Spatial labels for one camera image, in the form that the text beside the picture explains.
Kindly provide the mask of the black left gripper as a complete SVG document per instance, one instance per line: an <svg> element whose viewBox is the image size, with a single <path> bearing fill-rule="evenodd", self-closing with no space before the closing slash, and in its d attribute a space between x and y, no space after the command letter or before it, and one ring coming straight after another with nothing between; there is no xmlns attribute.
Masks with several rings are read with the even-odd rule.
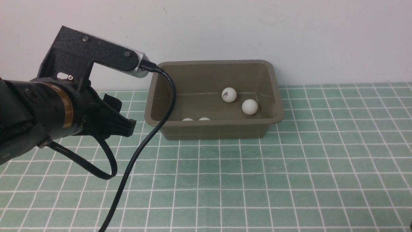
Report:
<svg viewBox="0 0 412 232"><path fill-rule="evenodd" d="M69 93L74 107L74 119L69 135L98 134L107 139L112 135L128 138L134 133L136 121L116 113L122 109L121 100L108 94L100 98L90 85L80 90L77 86L71 85Z"/></svg>

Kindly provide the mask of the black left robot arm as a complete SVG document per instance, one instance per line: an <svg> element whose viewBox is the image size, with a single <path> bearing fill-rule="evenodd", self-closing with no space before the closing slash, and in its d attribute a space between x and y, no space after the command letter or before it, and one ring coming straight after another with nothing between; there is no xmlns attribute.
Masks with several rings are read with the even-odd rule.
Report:
<svg viewBox="0 0 412 232"><path fill-rule="evenodd" d="M64 80L1 80L1 164L67 136L130 137L136 121L122 102Z"/></svg>

